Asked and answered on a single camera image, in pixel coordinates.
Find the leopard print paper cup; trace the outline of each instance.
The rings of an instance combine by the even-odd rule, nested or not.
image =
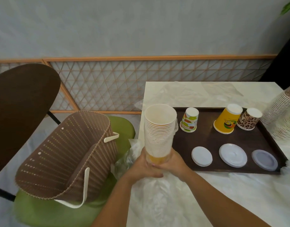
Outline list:
[[[239,118],[237,125],[244,130],[253,130],[262,115],[260,110],[248,108]]]

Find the gray wall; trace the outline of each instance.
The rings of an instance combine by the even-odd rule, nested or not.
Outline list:
[[[0,59],[278,53],[289,0],[0,0]]]

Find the green leaf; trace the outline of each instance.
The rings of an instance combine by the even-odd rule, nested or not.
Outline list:
[[[290,10],[290,2],[287,3],[287,4],[283,7],[283,9],[282,9],[282,11],[281,11],[281,15],[284,15],[284,14],[287,13],[289,10]]]

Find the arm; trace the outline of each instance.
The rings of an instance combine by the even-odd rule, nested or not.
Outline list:
[[[133,166],[116,183],[107,203],[91,227],[125,227],[132,185],[145,177],[161,178],[163,175],[147,164],[143,148]]]
[[[213,227],[270,227],[193,172],[174,149],[171,154],[171,159],[167,163],[154,166],[167,170],[186,182]]]

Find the green chair seat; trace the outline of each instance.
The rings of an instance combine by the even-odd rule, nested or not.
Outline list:
[[[135,130],[125,118],[109,116],[111,128],[119,133],[116,139],[118,159],[129,149],[128,139],[133,139]],[[41,200],[19,190],[14,201],[14,212],[17,220],[29,226],[38,227],[89,227],[101,211],[117,180],[110,173],[99,197],[78,209],[72,209],[53,200]]]

